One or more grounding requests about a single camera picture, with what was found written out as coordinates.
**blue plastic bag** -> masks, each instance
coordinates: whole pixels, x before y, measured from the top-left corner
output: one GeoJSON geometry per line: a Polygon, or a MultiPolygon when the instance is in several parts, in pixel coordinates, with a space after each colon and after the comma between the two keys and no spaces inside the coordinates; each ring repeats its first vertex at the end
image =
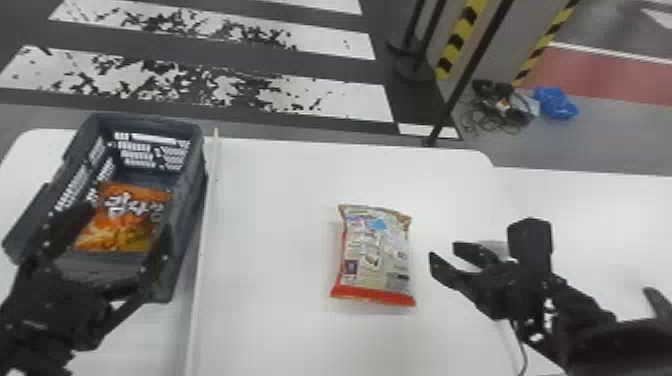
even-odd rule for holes
{"type": "Polygon", "coordinates": [[[579,114],[579,109],[560,88],[538,87],[534,90],[534,99],[541,103],[541,111],[551,119],[569,120],[579,114]]]}

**tangled wires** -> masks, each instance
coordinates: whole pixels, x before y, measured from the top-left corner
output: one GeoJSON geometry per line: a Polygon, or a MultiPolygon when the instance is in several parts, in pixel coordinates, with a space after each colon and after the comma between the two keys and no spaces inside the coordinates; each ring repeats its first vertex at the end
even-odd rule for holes
{"type": "Polygon", "coordinates": [[[484,132],[500,130],[515,135],[532,120],[529,102],[510,85],[485,80],[475,80],[472,85],[476,97],[460,102],[468,107],[459,118],[459,124],[465,132],[478,135],[479,129],[484,132]],[[510,103],[511,97],[515,97],[523,106],[518,105],[517,108],[510,103]]]}

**chip bag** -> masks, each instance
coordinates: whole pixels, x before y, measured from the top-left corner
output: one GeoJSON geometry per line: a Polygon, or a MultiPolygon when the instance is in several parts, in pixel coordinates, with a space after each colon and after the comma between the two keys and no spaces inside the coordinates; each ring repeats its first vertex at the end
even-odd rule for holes
{"type": "Polygon", "coordinates": [[[172,194],[130,184],[100,183],[96,214],[80,232],[81,251],[148,252],[172,194]]]}
{"type": "Polygon", "coordinates": [[[358,205],[339,205],[345,229],[335,298],[415,306],[409,291],[411,217],[358,205]]]}

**yellow and black striped pole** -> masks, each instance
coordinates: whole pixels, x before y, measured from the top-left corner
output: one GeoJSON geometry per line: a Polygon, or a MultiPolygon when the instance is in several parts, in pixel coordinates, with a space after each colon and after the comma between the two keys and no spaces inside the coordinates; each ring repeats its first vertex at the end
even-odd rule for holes
{"type": "Polygon", "coordinates": [[[476,20],[483,13],[486,5],[488,5],[488,0],[467,0],[460,18],[457,20],[455,30],[453,30],[453,34],[441,53],[439,64],[436,67],[437,79],[450,77],[450,70],[462,55],[464,45],[471,39],[476,20]]]}
{"type": "Polygon", "coordinates": [[[523,66],[520,67],[518,75],[516,75],[516,78],[513,79],[512,84],[514,87],[519,87],[523,84],[523,81],[525,81],[527,75],[530,74],[532,68],[534,68],[534,66],[537,64],[537,61],[539,61],[539,58],[544,53],[546,47],[548,47],[548,44],[553,41],[553,38],[555,38],[555,34],[558,32],[558,30],[560,30],[562,25],[567,22],[569,16],[572,15],[574,9],[576,9],[576,5],[579,4],[579,1],[580,0],[571,0],[567,6],[564,7],[560,13],[555,16],[553,22],[551,22],[551,26],[546,31],[546,34],[544,34],[544,36],[539,39],[537,45],[530,54],[530,57],[525,61],[523,66]]]}

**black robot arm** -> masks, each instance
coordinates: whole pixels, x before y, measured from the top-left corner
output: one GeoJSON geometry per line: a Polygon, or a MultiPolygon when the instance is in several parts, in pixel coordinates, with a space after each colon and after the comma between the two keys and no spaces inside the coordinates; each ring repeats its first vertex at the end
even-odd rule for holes
{"type": "Polygon", "coordinates": [[[11,370],[30,376],[70,375],[65,367],[74,351],[95,350],[148,301],[149,288],[163,269],[156,249],[137,283],[106,290],[68,280],[54,265],[93,215],[87,203],[54,215],[35,240],[31,257],[19,266],[0,306],[0,375],[11,370]],[[120,298],[124,303],[114,309],[112,301],[120,298]]]}
{"type": "Polygon", "coordinates": [[[509,320],[526,345],[570,376],[668,375],[672,368],[672,305],[644,290],[656,316],[618,322],[592,297],[552,273],[551,226],[526,219],[508,228],[513,259],[501,261],[479,244],[453,244],[459,258],[482,271],[458,270],[430,253],[431,274],[492,320],[509,320]]]}

